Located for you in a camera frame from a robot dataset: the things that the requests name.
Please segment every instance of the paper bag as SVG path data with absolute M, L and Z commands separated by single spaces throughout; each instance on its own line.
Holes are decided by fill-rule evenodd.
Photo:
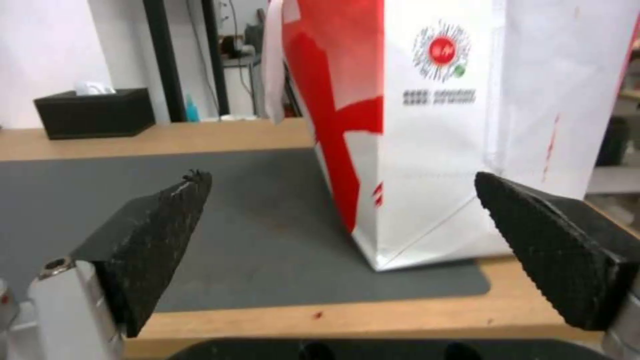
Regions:
M 284 64 L 335 204 L 376 270 L 508 253 L 474 190 L 489 171 L 582 198 L 637 0 L 274 0 Z

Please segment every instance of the logo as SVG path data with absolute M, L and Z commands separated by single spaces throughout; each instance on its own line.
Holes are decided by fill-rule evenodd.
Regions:
M 442 20 L 428 26 L 413 41 L 413 65 L 425 79 L 445 82 L 467 71 L 471 44 L 467 32 Z

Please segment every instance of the white ribbon handle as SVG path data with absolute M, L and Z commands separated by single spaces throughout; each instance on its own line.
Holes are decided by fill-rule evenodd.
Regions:
M 284 119 L 284 50 L 282 48 L 282 1 L 272 0 L 267 9 L 262 50 L 262 82 L 267 115 L 275 124 Z

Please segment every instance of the black pole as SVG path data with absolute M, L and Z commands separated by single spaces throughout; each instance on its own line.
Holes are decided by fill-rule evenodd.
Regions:
M 204 26 L 207 30 L 213 82 L 216 83 L 216 95 L 218 96 L 218 106 L 220 107 L 219 115 L 227 115 L 229 114 L 229 99 L 227 98 L 225 71 L 222 67 L 222 57 L 218 46 L 218 25 L 214 16 L 213 0 L 202 0 L 202 15 L 204 16 Z
M 156 52 L 156 61 L 158 62 L 158 70 L 160 70 L 160 80 L 164 89 L 166 107 L 169 109 L 169 117 L 171 122 L 184 122 L 186 121 L 184 101 L 182 100 L 180 77 L 178 77 L 178 66 L 175 64 L 164 0 L 143 0 L 143 4 L 145 5 L 145 13 L 147 13 L 151 41 Z

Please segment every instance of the cable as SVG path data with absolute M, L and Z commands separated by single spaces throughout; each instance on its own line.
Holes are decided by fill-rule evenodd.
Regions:
M 234 6 L 234 0 L 229 0 L 229 5 L 231 6 L 231 14 L 234 17 L 234 32 L 235 32 L 235 37 L 234 37 L 234 44 L 237 43 L 237 39 L 238 39 L 238 22 L 237 22 L 237 18 L 236 18 L 236 7 Z M 249 86 L 246 86 L 246 84 L 244 83 L 244 77 L 242 75 L 242 55 L 238 56 L 238 72 L 240 72 L 240 82 L 242 83 L 242 86 L 244 87 L 244 89 L 246 90 L 246 93 L 249 94 L 249 96 L 251 97 L 251 99 L 253 100 L 253 93 L 251 90 L 249 90 Z
M 193 13 L 191 11 L 191 3 L 189 2 L 189 0 L 186 0 L 186 2 L 187 2 L 187 13 L 189 15 L 189 22 L 191 23 L 191 29 L 193 30 L 193 36 L 196 39 L 196 44 L 198 44 L 198 54 L 200 55 L 200 64 L 202 66 L 202 72 L 204 72 L 204 77 L 207 82 L 207 87 L 209 88 L 209 92 L 211 93 L 213 104 L 216 106 L 216 112 L 218 113 L 218 121 L 222 121 L 222 117 L 220 116 L 220 107 L 218 106 L 218 97 L 216 97 L 216 92 L 215 90 L 213 90 L 213 86 L 209 82 L 209 75 L 207 73 L 207 62 L 204 60 L 204 53 L 202 52 L 202 45 L 200 45 L 200 38 L 198 36 L 196 24 L 193 22 Z

